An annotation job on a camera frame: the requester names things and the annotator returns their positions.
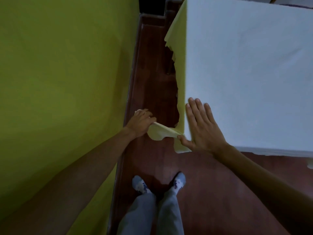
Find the brown floor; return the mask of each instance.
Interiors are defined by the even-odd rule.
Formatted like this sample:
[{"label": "brown floor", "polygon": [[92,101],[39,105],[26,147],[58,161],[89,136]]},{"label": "brown floor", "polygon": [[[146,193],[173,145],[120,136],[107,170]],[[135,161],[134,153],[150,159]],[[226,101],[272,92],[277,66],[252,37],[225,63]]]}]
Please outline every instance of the brown floor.
[{"label": "brown floor", "polygon": [[[159,123],[173,127],[178,122],[177,85],[175,74],[166,74],[171,53],[164,47],[170,21],[156,20],[156,25],[145,22],[143,19],[126,120],[135,110],[148,108]],[[313,197],[313,170],[306,167],[305,159],[247,155]],[[116,234],[121,218],[137,196],[131,187],[134,175],[141,176],[151,191],[161,197],[178,171],[184,172],[187,180],[178,193],[186,235],[288,234],[225,166],[199,153],[176,154],[172,138],[152,141],[147,135],[131,142],[119,162],[108,234]]]}]

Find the yellow-green wall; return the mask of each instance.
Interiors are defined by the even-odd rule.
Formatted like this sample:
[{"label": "yellow-green wall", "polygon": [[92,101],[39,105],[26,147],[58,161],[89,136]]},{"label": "yellow-green wall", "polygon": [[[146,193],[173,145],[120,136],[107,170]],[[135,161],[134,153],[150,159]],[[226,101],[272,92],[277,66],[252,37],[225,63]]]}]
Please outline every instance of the yellow-green wall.
[{"label": "yellow-green wall", "polygon": [[[0,219],[123,125],[138,0],[0,0]],[[69,234],[105,233],[115,169]]]}]

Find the sock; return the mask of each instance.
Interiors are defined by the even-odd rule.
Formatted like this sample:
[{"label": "sock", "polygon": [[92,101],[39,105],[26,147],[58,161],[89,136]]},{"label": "sock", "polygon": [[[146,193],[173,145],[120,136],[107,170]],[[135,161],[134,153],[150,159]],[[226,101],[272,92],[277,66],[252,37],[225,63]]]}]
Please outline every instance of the sock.
[{"label": "sock", "polygon": [[170,188],[171,191],[173,191],[175,194],[178,193],[182,187],[186,184],[186,177],[185,175],[180,172],[174,179],[174,185]]},{"label": "sock", "polygon": [[144,180],[140,176],[134,176],[132,179],[132,186],[135,190],[137,190],[141,194],[151,193],[151,190],[148,189]]}]

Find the pants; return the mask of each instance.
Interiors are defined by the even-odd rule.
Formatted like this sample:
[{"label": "pants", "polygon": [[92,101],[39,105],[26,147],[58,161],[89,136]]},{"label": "pants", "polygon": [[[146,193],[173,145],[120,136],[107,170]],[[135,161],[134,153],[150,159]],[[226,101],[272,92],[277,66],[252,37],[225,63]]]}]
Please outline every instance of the pants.
[{"label": "pants", "polygon": [[[119,223],[117,235],[150,235],[157,211],[154,194],[138,196]],[[184,235],[176,194],[167,191],[159,203],[157,235]]]}]

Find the leg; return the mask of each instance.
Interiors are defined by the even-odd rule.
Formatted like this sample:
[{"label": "leg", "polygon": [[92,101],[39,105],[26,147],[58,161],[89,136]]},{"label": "leg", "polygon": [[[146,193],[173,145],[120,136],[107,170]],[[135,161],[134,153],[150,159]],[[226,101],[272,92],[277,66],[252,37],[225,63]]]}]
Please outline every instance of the leg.
[{"label": "leg", "polygon": [[163,200],[159,203],[157,235],[184,235],[176,195],[185,183],[185,175],[180,172],[174,180],[174,186],[164,194]]},{"label": "leg", "polygon": [[156,214],[156,197],[139,176],[133,178],[133,188],[142,195],[135,199],[122,218],[117,235],[150,235]]}]

